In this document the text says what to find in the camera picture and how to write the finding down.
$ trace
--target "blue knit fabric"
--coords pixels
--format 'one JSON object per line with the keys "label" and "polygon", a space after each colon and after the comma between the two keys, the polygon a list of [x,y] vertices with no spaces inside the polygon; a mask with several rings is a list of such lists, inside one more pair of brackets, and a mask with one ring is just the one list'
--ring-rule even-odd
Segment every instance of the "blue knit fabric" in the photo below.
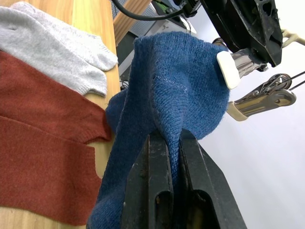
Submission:
{"label": "blue knit fabric", "polygon": [[116,138],[104,173],[90,229],[119,229],[128,173],[147,135],[159,129],[169,147],[174,191],[182,128],[197,138],[211,133],[228,99],[216,55],[219,46],[182,32],[142,37],[134,43],[128,89],[114,96],[106,117]]}

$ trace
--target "red sock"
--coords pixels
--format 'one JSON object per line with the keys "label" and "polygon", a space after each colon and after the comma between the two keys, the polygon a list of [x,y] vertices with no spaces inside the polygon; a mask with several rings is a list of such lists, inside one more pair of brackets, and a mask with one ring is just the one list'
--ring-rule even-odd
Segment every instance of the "red sock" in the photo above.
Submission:
{"label": "red sock", "polygon": [[1,51],[0,115],[76,142],[111,139],[103,109]]}
{"label": "red sock", "polygon": [[85,225],[101,180],[94,148],[0,116],[0,205]]}

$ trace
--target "wooden surface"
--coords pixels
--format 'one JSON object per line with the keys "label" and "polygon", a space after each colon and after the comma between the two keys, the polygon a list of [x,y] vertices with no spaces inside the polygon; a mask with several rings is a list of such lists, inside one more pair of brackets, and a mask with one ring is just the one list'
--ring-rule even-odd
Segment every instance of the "wooden surface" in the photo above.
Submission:
{"label": "wooden surface", "polygon": [[[152,0],[127,0],[124,4],[125,9],[135,14],[142,14]],[[126,33],[130,30],[135,19],[129,18],[119,12],[113,20],[115,44],[118,45]]]}
{"label": "wooden surface", "polygon": [[[109,0],[24,0],[36,8],[68,23],[102,37],[104,44],[113,52],[115,40],[112,22],[111,3]],[[10,6],[18,0],[0,0],[1,6]],[[116,66],[106,72],[107,96],[105,98],[88,94],[86,97],[103,109],[108,101],[119,92],[119,73]],[[110,143],[92,143],[95,148],[95,164],[97,174],[102,177],[109,153]],[[0,229],[85,229],[85,226],[74,227],[45,218],[43,216],[15,208],[0,207]]]}

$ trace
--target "white background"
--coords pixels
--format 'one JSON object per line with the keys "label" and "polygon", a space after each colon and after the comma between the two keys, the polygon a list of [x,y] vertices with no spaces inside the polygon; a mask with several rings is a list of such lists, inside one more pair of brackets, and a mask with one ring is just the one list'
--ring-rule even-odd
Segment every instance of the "white background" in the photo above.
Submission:
{"label": "white background", "polygon": [[[275,2],[281,27],[305,34],[303,1]],[[211,42],[219,37],[202,7],[190,21],[198,38]],[[304,57],[305,47],[289,45],[278,67],[245,76],[230,99],[243,97],[276,73],[293,76],[305,71]],[[225,114],[214,132],[200,141],[224,172],[248,229],[305,229],[305,84],[294,93],[294,105],[244,122]]]}

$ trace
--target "gray sock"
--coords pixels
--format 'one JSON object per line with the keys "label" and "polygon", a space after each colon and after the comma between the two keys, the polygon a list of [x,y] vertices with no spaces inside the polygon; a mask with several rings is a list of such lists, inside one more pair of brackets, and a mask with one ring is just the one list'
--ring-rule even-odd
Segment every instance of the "gray sock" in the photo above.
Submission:
{"label": "gray sock", "polygon": [[104,71],[117,64],[117,56],[103,44],[100,36],[80,31],[23,1],[11,5],[11,8],[36,19],[71,52],[89,64]]}
{"label": "gray sock", "polygon": [[0,7],[0,49],[81,94],[106,95],[105,74],[23,12]]}

